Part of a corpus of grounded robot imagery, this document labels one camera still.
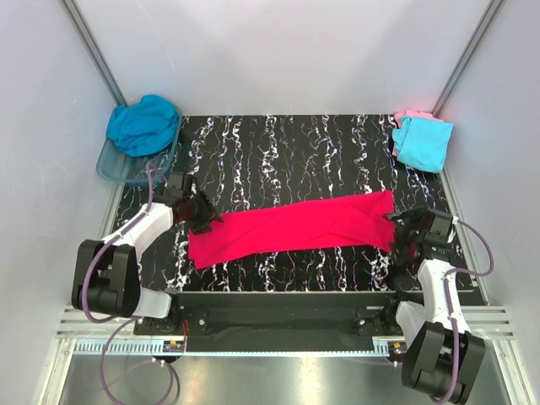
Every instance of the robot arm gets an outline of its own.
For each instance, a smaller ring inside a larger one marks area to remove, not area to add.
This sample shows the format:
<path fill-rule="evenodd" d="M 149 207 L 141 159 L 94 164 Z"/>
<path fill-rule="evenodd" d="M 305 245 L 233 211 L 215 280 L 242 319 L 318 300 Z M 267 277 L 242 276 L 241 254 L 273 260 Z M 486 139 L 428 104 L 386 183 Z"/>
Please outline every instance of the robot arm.
<path fill-rule="evenodd" d="M 392 259 L 398 265 L 412 263 L 424 292 L 424 305 L 410 300 L 398 302 L 395 319 L 403 331 L 408 351 L 402 364 L 404 386 L 431 397 L 443 397 L 451 388 L 455 361 L 451 318 L 459 332 L 459 371 L 451 394 L 453 403 L 465 403 L 473 388 L 485 354 L 483 339 L 471 334 L 456 290 L 456 274 L 446 273 L 456 267 L 451 249 L 453 218 L 448 213 L 415 208 L 389 215 L 396 221 Z M 445 279 L 449 294 L 445 293 Z M 448 310 L 450 296 L 453 312 Z"/>
<path fill-rule="evenodd" d="M 143 205 L 137 215 L 103 240 L 86 240 L 78 249 L 72 289 L 72 305 L 82 307 L 82 289 L 89 265 L 98 251 L 107 248 L 92 273 L 88 288 L 89 309 L 111 316 L 169 315 L 170 295 L 141 288 L 138 261 L 164 232 L 181 221 L 194 234 L 211 230 L 210 223 L 223 221 L 192 175 L 171 173 L 167 184 L 156 189 L 154 202 Z"/>

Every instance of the pink fabric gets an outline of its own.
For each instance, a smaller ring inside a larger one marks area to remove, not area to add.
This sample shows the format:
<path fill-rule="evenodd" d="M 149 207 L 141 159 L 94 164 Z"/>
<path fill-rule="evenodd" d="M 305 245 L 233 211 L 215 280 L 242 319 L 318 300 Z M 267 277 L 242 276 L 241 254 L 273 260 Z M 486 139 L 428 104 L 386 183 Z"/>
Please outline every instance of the pink fabric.
<path fill-rule="evenodd" d="M 189 235 L 188 256 L 197 269 L 253 253 L 371 245 L 390 250 L 392 192 L 298 202 L 223 214 L 212 232 Z"/>
<path fill-rule="evenodd" d="M 439 121 L 439 122 L 443 122 L 442 120 L 438 119 L 438 118 L 435 118 L 432 114 L 429 114 L 428 112 L 418 112 L 418 111 L 412 111 L 412 110 L 406 110 L 405 112 L 398 112 L 394 118 L 396 119 L 396 122 L 397 122 L 397 127 L 398 128 L 401 128 L 402 127 L 402 116 L 410 116 L 411 118 L 413 118 L 414 116 L 419 116 L 420 118 L 425 118 L 427 120 L 433 120 L 433 121 Z M 391 154 L 393 156 L 396 156 L 397 157 L 397 151 L 396 151 L 396 148 L 394 148 L 391 152 Z"/>

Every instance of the black marble surface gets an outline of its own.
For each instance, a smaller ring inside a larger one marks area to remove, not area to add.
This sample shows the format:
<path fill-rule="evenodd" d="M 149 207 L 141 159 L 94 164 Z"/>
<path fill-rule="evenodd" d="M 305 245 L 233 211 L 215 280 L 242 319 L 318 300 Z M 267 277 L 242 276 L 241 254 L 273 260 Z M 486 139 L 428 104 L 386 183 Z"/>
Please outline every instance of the black marble surface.
<path fill-rule="evenodd" d="M 437 175 L 397 163 L 388 147 L 392 116 L 189 116 L 174 169 L 188 171 L 217 209 L 235 212 L 393 190 L 396 210 L 428 204 L 448 211 Z M 118 228 L 147 200 L 148 189 L 125 187 Z M 462 254 L 455 243 L 456 251 Z M 389 256 L 371 246 L 256 254 L 197 271 L 180 224 L 161 235 L 141 260 L 143 286 L 178 291 L 366 291 L 418 289 L 413 273 L 396 274 Z M 472 289 L 467 275 L 460 290 Z"/>

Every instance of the black base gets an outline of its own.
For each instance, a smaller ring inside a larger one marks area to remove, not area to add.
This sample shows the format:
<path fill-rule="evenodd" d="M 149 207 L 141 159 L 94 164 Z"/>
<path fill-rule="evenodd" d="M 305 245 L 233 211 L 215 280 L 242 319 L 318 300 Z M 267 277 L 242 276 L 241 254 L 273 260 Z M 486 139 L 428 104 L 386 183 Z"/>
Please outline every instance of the black base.
<path fill-rule="evenodd" d="M 189 172 L 221 213 L 392 190 L 395 209 L 450 212 L 440 178 L 392 157 L 391 116 L 191 116 L 173 171 Z M 148 190 L 125 187 L 116 227 Z M 417 289 L 414 271 L 395 278 L 388 254 L 372 246 L 256 254 L 202 271 L 188 258 L 186 226 L 161 235 L 143 255 L 143 287 L 178 292 L 368 291 Z M 455 240 L 454 249 L 461 248 Z M 457 289 L 473 289 L 457 275 Z"/>
<path fill-rule="evenodd" d="M 366 333 L 359 329 L 357 320 L 377 314 L 393 295 L 182 293 L 177 295 L 177 310 L 189 324 L 188 352 L 372 350 L 372 337 L 388 336 L 389 332 Z M 483 304 L 474 293 L 459 296 L 462 305 Z M 171 330 L 168 328 L 145 320 L 136 325 L 135 334 L 182 334 L 177 328 L 174 333 L 166 333 Z"/>

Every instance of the cable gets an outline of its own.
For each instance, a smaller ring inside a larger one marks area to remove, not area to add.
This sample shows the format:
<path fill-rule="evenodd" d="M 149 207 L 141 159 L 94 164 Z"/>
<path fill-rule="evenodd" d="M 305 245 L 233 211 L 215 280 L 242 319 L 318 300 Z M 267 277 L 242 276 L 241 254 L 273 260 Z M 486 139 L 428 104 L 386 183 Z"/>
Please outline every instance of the cable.
<path fill-rule="evenodd" d="M 189 326 L 188 326 L 188 322 L 187 320 L 185 320 L 184 322 L 181 323 L 181 327 L 182 327 L 182 330 L 183 330 L 183 334 L 184 334 L 184 350 L 182 351 L 182 356 L 183 354 L 186 353 L 186 342 L 187 342 L 187 331 L 189 330 Z M 124 326 L 120 326 L 119 329 L 118 329 L 118 332 L 123 328 Z M 120 380 L 123 380 L 124 378 L 127 377 L 127 375 L 131 374 L 134 370 L 140 368 L 141 366 L 147 364 L 147 363 L 153 363 L 154 362 L 154 359 L 148 359 L 148 360 L 144 360 L 144 361 L 141 361 L 139 363 L 136 363 L 135 365 L 132 365 L 129 369 L 127 369 L 123 375 L 119 375 L 117 378 L 115 378 L 114 380 L 112 381 L 109 381 L 109 382 L 106 382 L 106 386 L 111 389 L 112 386 L 114 386 L 118 381 Z M 101 373 L 103 373 L 104 375 L 104 379 L 105 379 L 105 368 L 101 368 L 100 367 L 100 375 Z M 177 403 L 178 402 L 178 398 L 180 397 L 180 394 L 181 394 L 181 383 L 180 383 L 180 378 L 178 376 L 178 373 L 176 373 L 176 370 L 174 370 L 173 368 L 173 373 L 174 373 L 174 377 L 175 377 L 175 381 L 176 381 L 176 395 L 175 395 L 175 399 L 172 401 L 172 403 Z M 94 388 L 90 388 L 89 387 L 89 383 L 88 383 L 88 378 L 84 378 L 85 380 L 85 385 L 87 386 L 87 388 L 89 388 L 91 391 L 94 391 L 94 392 L 99 392 L 99 391 L 104 391 L 104 386 L 101 384 L 101 381 L 100 381 L 100 387 L 97 388 L 97 389 L 94 389 Z"/>
<path fill-rule="evenodd" d="M 130 375 L 136 369 L 140 368 L 141 366 L 143 366 L 143 365 L 145 365 L 147 363 L 151 363 L 151 360 L 152 359 L 148 359 L 146 361 L 141 361 L 139 363 L 136 363 L 136 364 L 132 365 L 129 369 L 124 371 L 124 373 L 122 375 L 119 375 L 118 377 L 115 377 L 111 381 L 107 381 L 107 386 L 109 387 L 109 389 L 111 389 L 111 387 L 114 386 L 118 381 L 123 380 L 124 378 L 126 378 L 128 375 Z M 84 380 L 83 382 L 84 382 L 84 385 L 86 386 L 86 388 L 90 392 L 103 391 L 103 386 L 101 385 L 101 381 L 100 381 L 100 386 L 92 386 L 92 383 L 89 381 L 89 377 L 88 377 L 88 375 L 85 374 L 85 371 L 86 371 L 86 369 L 83 369 L 82 375 L 83 375 L 83 380 Z"/>
<path fill-rule="evenodd" d="M 146 174 L 147 174 L 147 177 L 148 177 L 148 203 L 146 205 L 146 208 L 144 209 L 143 212 L 141 212 L 137 217 L 135 217 L 134 220 L 132 220 L 132 222 L 126 226 L 125 229 L 122 230 L 122 232 L 120 232 L 119 234 L 117 235 L 114 235 L 112 238 L 110 238 L 99 250 L 98 252 L 96 253 L 96 255 L 94 256 L 94 258 L 92 259 L 92 261 L 90 262 L 89 264 L 89 267 L 88 267 L 88 271 L 86 272 L 85 276 L 84 276 L 84 281 L 83 281 L 83 287 L 82 287 L 82 291 L 81 291 L 81 304 L 82 304 L 82 307 L 83 307 L 83 312 L 84 314 L 86 315 L 87 319 L 93 323 L 105 323 L 105 322 L 108 322 L 112 319 L 114 319 L 114 316 L 107 316 L 105 318 L 95 318 L 92 313 L 90 312 L 90 309 L 89 309 L 89 305 L 88 305 L 88 288 L 89 288 L 89 284 L 90 284 L 90 279 L 92 278 L 92 274 L 94 273 L 95 271 L 95 268 L 97 267 L 98 263 L 100 262 L 101 258 L 103 257 L 103 255 L 105 254 L 106 250 L 112 246 L 116 241 L 120 240 L 129 230 L 131 230 L 136 224 L 138 224 L 141 219 L 143 219 L 147 214 L 148 212 L 150 211 L 150 209 L 152 208 L 152 202 L 154 201 L 154 182 L 153 182 L 153 179 L 152 179 L 152 169 L 156 170 L 159 172 L 159 175 L 162 176 L 163 179 L 165 179 L 165 183 L 167 182 L 167 178 L 165 177 L 165 175 L 159 170 L 157 169 L 154 165 L 152 165 L 151 163 L 147 163 L 146 164 Z M 109 346 L 111 345 L 111 342 L 112 340 L 115 338 L 115 336 L 124 328 L 126 327 L 127 325 L 129 325 L 130 323 L 136 321 L 137 319 L 139 319 L 138 317 L 134 316 L 132 317 L 131 319 L 125 321 L 124 323 L 122 323 L 112 334 L 111 336 L 109 337 L 109 339 L 107 340 L 105 346 L 103 347 L 103 350 L 101 351 L 101 356 L 100 356 L 100 380 L 101 380 L 101 385 L 103 387 L 103 390 L 105 391 L 105 394 L 107 394 L 107 396 L 109 397 L 109 399 L 115 403 L 116 405 L 125 405 L 123 402 L 120 402 L 118 399 L 116 399 L 116 397 L 114 395 L 112 395 L 112 392 L 111 390 L 109 389 L 109 386 L 107 385 L 107 381 L 105 380 L 105 368 L 104 368 L 104 365 L 105 365 L 105 355 L 106 355 L 106 352 L 107 350 L 109 349 Z M 169 371 L 170 373 L 170 383 L 169 383 L 169 387 L 167 388 L 167 392 L 163 395 L 163 397 L 156 403 L 156 405 L 161 405 L 162 403 L 165 402 L 165 400 L 167 399 L 167 397 L 170 395 L 170 392 L 172 391 L 172 386 L 174 384 L 174 381 L 176 381 L 176 384 L 178 386 L 178 390 L 177 390 L 177 395 L 176 395 L 176 398 L 178 398 L 180 396 L 180 378 L 178 377 L 178 375 L 176 374 L 176 371 L 175 369 L 168 363 L 164 362 L 163 360 L 161 361 L 161 365 L 165 365 L 167 367 L 167 370 Z"/>
<path fill-rule="evenodd" d="M 107 343 L 105 344 L 105 346 L 103 347 L 103 350 L 101 351 L 101 356 L 100 356 L 100 380 L 101 380 L 101 385 L 103 386 L 103 390 L 105 391 L 105 394 L 107 394 L 107 396 L 109 397 L 109 399 L 115 404 L 115 405 L 126 405 L 124 402 L 120 402 L 118 399 L 116 399 L 116 397 L 114 395 L 112 395 L 112 392 L 111 390 L 109 389 L 108 385 L 107 385 L 107 381 L 105 380 L 105 355 L 107 353 L 107 350 L 109 349 L 109 346 L 111 345 L 111 342 L 112 340 L 115 338 L 115 336 L 124 328 L 126 327 L 127 325 L 129 325 L 130 323 L 136 321 L 137 319 L 139 319 L 137 316 L 134 316 L 132 317 L 131 319 L 128 319 L 127 321 L 125 321 L 124 323 L 122 323 L 112 334 L 111 336 L 109 337 L 109 339 L 107 340 Z M 166 366 L 167 367 L 167 370 L 169 371 L 169 374 L 170 374 L 170 381 L 169 381 L 169 387 L 167 388 L 167 391 L 165 392 L 165 394 L 161 397 L 161 399 L 159 401 L 156 402 L 155 405 L 161 405 L 162 403 L 164 403 L 166 400 L 167 400 L 167 397 L 170 395 L 170 392 L 172 391 L 172 386 L 174 384 L 174 380 L 178 381 L 178 383 L 180 383 L 180 378 L 178 377 L 178 375 L 176 374 L 176 370 L 169 364 L 169 363 L 166 363 L 165 361 L 161 361 L 161 365 L 163 366 Z"/>
<path fill-rule="evenodd" d="M 491 248 L 489 247 L 488 242 L 484 239 L 482 235 L 480 235 L 480 232 L 475 230 L 471 225 L 467 224 L 466 222 L 460 219 L 457 220 L 457 223 L 471 230 L 482 241 L 484 247 L 486 248 L 486 252 L 488 253 L 489 267 L 488 267 L 488 270 L 484 273 L 478 273 L 473 270 L 469 270 L 468 268 L 461 268 L 461 267 L 452 268 L 451 270 L 448 270 L 445 273 L 445 276 L 444 276 L 445 297 L 446 297 L 446 305 L 448 306 L 449 314 L 454 313 L 454 305 L 452 303 L 451 292 L 450 292 L 450 279 L 448 278 L 448 276 L 451 276 L 453 273 L 466 273 L 466 274 L 470 274 L 476 277 L 486 277 L 486 276 L 489 276 L 494 270 L 493 252 L 491 251 Z M 452 394 L 454 393 L 454 390 L 456 389 L 456 385 L 457 385 L 457 375 L 459 373 L 459 330 L 457 328 L 457 319 L 451 318 L 451 323 L 452 323 L 452 331 L 454 335 L 454 350 L 452 351 L 453 359 L 452 359 L 451 383 L 450 383 L 450 387 L 448 388 L 448 391 L 442 398 L 440 399 L 437 399 L 434 397 L 431 398 L 433 402 L 435 403 L 448 402 Z"/>
<path fill-rule="evenodd" d="M 151 163 L 146 164 L 146 174 L 148 177 L 148 203 L 146 204 L 146 208 L 142 213 L 140 213 L 135 219 L 128 225 L 126 228 L 117 235 L 114 235 L 112 238 L 110 238 L 97 252 L 97 254 L 94 256 L 92 261 L 90 262 L 90 265 L 88 267 L 88 271 L 86 272 L 86 275 L 84 276 L 83 281 L 83 288 L 81 291 L 81 301 L 82 301 L 82 307 L 83 312 L 88 318 L 89 321 L 93 323 L 106 323 L 108 321 L 111 321 L 114 319 L 114 316 L 107 316 L 106 318 L 95 318 L 91 312 L 90 308 L 88 307 L 88 288 L 90 286 L 90 279 L 92 278 L 92 274 L 94 274 L 95 268 L 97 267 L 98 263 L 100 262 L 101 258 L 116 241 L 120 240 L 127 232 L 133 229 L 135 225 L 137 225 L 141 219 L 143 219 L 146 214 L 150 211 L 152 208 L 152 202 L 154 201 L 154 183 L 152 181 L 152 175 L 151 175 L 151 169 L 155 166 Z"/>
<path fill-rule="evenodd" d="M 397 368 L 401 363 L 394 364 L 392 361 L 390 361 L 387 357 L 374 357 L 374 359 L 384 359 L 385 361 L 377 361 L 377 360 L 368 360 L 358 357 L 345 357 L 348 361 L 353 361 L 354 363 L 360 363 L 362 365 L 376 365 L 376 366 L 392 366 L 393 368 Z"/>
<path fill-rule="evenodd" d="M 180 357 L 182 357 L 184 354 L 186 354 L 186 349 L 187 349 L 187 331 L 189 331 L 189 326 L 188 326 L 188 323 L 187 323 L 187 320 L 184 320 L 183 322 L 181 322 L 181 326 L 182 326 L 182 330 L 184 332 L 184 341 L 183 341 L 183 348 L 180 348 L 180 349 L 176 349 L 176 348 L 168 348 L 167 351 L 169 352 L 178 352 L 178 353 L 181 353 L 181 355 L 178 356 L 178 359 Z"/>
<path fill-rule="evenodd" d="M 366 316 L 357 316 L 357 317 L 355 317 L 355 318 L 351 321 L 351 327 L 352 327 L 353 329 L 359 327 L 358 322 L 362 321 L 363 319 L 374 318 L 374 317 L 376 317 L 377 315 L 379 315 L 379 314 L 380 314 L 382 311 L 384 311 L 384 310 L 385 310 L 385 308 L 384 308 L 384 306 L 383 306 L 383 307 L 382 307 L 380 310 L 378 310 L 375 314 L 372 314 L 372 315 L 366 315 Z"/>

